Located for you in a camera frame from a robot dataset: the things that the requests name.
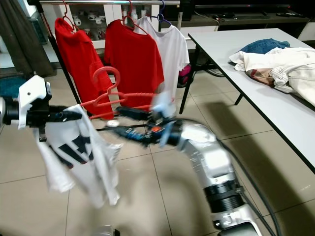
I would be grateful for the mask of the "teal floor rug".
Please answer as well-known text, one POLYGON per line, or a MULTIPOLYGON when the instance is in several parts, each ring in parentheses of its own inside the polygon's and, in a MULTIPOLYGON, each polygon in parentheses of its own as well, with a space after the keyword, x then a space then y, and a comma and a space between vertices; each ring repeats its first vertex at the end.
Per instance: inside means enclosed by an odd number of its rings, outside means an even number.
POLYGON ((19 95, 19 88, 27 79, 23 76, 7 76, 0 78, 0 96, 17 98, 19 95))

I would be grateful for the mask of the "white shirt black print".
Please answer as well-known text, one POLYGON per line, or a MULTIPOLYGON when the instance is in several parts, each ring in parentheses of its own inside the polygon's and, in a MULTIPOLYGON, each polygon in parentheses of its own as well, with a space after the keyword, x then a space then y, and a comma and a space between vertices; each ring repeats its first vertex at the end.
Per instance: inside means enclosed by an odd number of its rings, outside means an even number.
POLYGON ((116 162, 123 144, 110 143, 99 135, 79 104, 67 111, 79 113, 80 119, 46 124, 45 142, 39 140, 38 129, 33 129, 49 190, 63 193, 78 183, 94 207, 103 207, 104 195, 110 205, 116 205, 120 198, 116 162))

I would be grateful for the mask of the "blue jeans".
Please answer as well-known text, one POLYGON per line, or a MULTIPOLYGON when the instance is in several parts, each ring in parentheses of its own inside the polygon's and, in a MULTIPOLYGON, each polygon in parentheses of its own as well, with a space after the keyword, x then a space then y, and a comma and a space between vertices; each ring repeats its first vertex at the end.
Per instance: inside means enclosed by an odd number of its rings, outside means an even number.
POLYGON ((277 41, 268 38, 254 41, 243 47, 240 51, 245 53, 266 54, 272 49, 285 49, 286 47, 290 47, 288 41, 277 41))

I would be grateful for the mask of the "purple plastic hanger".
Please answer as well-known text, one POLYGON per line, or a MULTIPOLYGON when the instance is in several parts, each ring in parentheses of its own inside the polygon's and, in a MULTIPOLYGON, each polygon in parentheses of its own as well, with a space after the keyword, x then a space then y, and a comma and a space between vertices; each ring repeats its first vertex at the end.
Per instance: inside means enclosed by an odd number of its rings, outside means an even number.
POLYGON ((160 0, 160 1, 161 1, 162 5, 161 5, 161 7, 160 7, 160 9, 159 9, 159 13, 157 14, 157 16, 155 16, 155 18, 158 19, 160 23, 166 22, 166 23, 168 23, 168 24, 170 24, 170 25, 173 25, 173 23, 169 22, 169 21, 164 17, 164 14, 163 14, 164 9, 166 8, 166 2, 165 2, 165 0, 160 0))

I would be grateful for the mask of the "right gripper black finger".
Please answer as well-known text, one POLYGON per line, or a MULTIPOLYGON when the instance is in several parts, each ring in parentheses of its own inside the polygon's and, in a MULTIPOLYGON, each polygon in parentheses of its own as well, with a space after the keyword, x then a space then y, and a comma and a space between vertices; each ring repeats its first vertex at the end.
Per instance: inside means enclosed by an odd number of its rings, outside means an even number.
POLYGON ((134 120, 149 120, 151 117, 151 112, 135 108, 118 108, 118 114, 134 120))
POLYGON ((148 139, 145 133, 139 133, 135 129, 118 129, 118 135, 124 139, 132 140, 140 144, 147 144, 148 139))

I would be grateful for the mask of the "plain white t-shirt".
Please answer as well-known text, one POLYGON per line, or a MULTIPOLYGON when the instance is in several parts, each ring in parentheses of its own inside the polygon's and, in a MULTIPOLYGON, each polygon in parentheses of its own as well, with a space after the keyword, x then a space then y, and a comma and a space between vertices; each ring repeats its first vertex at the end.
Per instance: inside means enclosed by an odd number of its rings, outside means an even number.
POLYGON ((189 64, 185 37, 175 26, 156 31, 151 24, 151 18, 147 16, 137 20, 136 24, 140 28, 133 30, 135 33, 149 34, 156 42, 164 74, 163 90, 170 92, 171 97, 175 99, 179 72, 189 64))

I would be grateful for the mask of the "cream denim jacket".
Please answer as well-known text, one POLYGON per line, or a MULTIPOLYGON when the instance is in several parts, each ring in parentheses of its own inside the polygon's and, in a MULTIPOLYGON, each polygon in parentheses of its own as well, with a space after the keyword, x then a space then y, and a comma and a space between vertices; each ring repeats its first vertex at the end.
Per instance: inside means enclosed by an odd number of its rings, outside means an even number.
POLYGON ((229 57, 236 71, 272 69, 274 87, 292 93, 315 107, 315 49, 272 49, 266 54, 236 52, 229 57))

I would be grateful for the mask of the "white glass door cabinet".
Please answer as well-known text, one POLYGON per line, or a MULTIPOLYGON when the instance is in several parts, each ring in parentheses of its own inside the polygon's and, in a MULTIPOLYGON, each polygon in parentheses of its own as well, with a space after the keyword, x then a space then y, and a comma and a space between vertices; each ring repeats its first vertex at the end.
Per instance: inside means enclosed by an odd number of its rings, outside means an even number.
MULTIPOLYGON (((69 12, 78 27, 78 29, 85 31, 88 38, 92 40, 93 46, 97 51, 104 49, 104 35, 106 25, 113 20, 122 19, 127 15, 129 5, 83 5, 73 4, 69 5, 69 12)), ((140 18, 147 16, 151 18, 151 24, 156 31, 161 31, 170 27, 171 25, 162 22, 160 23, 155 16, 158 15, 161 6, 158 5, 140 5, 133 4, 132 18, 135 22, 140 18)), ((63 17, 64 5, 54 7, 58 17, 63 17)), ((182 9, 180 6, 166 6, 164 9, 164 17, 173 26, 180 30, 181 34, 187 40, 185 32, 182 30, 182 9)), ((126 25, 131 26, 132 22, 129 18, 126 19, 126 25)))

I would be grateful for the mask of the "metal clothes rack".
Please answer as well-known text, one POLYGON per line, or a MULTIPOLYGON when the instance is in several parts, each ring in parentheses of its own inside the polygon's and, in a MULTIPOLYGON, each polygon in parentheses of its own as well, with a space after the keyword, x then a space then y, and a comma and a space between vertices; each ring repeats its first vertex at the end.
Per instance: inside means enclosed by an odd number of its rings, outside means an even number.
POLYGON ((81 99, 76 91, 76 86, 72 81, 72 78, 69 72, 66 69, 66 65, 62 58, 62 55, 59 51, 56 39, 52 30, 50 29, 49 23, 47 22, 46 16, 44 14, 43 5, 73 5, 73 4, 83 4, 83 5, 133 5, 133 4, 140 4, 140 5, 158 5, 158 6, 180 6, 182 3, 180 0, 164 0, 164 1, 154 1, 154 0, 27 0, 27 4, 30 6, 36 7, 38 13, 40 14, 43 22, 45 23, 47 30, 49 30, 49 41, 52 49, 54 50, 58 61, 61 66, 61 70, 65 75, 65 78, 70 86, 70 90, 72 90, 72 94, 77 103, 81 102, 81 99))

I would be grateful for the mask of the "plain red t-shirt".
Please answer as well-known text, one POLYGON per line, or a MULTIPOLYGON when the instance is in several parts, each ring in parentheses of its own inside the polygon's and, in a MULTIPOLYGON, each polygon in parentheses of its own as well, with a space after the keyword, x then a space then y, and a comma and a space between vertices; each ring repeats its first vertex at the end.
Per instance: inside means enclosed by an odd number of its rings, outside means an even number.
POLYGON ((72 76, 81 103, 96 99, 102 88, 93 83, 93 72, 103 67, 103 63, 92 40, 83 30, 74 31, 74 27, 63 18, 55 20, 54 30, 61 57, 72 76))

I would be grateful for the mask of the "black TV cabinet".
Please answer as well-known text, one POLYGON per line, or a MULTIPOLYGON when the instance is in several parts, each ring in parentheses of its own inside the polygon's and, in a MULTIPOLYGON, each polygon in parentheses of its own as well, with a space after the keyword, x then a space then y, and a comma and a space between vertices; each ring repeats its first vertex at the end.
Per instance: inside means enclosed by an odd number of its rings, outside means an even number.
POLYGON ((182 0, 183 27, 306 23, 315 0, 182 0))

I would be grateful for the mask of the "beige plaid garment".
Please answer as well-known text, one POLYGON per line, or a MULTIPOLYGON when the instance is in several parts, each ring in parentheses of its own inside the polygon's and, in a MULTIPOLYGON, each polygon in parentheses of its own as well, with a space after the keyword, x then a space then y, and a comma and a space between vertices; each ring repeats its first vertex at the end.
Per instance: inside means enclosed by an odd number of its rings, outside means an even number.
POLYGON ((271 71, 272 69, 251 69, 246 70, 245 74, 251 79, 273 88, 275 85, 271 71))

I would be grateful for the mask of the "red polo plaid patch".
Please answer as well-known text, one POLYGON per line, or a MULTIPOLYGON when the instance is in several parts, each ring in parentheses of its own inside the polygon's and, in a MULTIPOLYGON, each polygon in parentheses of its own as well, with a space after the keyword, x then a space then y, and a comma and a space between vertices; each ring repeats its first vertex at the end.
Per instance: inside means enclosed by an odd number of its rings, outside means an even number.
POLYGON ((164 81, 156 42, 148 34, 133 32, 121 20, 106 28, 104 62, 119 71, 119 92, 155 93, 164 81))

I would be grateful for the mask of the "grey curtain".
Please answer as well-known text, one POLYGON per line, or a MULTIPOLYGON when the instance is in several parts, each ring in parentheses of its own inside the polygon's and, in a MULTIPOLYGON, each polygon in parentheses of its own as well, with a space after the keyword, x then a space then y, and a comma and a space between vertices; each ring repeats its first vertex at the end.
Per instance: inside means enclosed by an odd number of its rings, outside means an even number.
POLYGON ((56 76, 33 25, 17 0, 0 0, 0 35, 17 71, 32 76, 56 76))

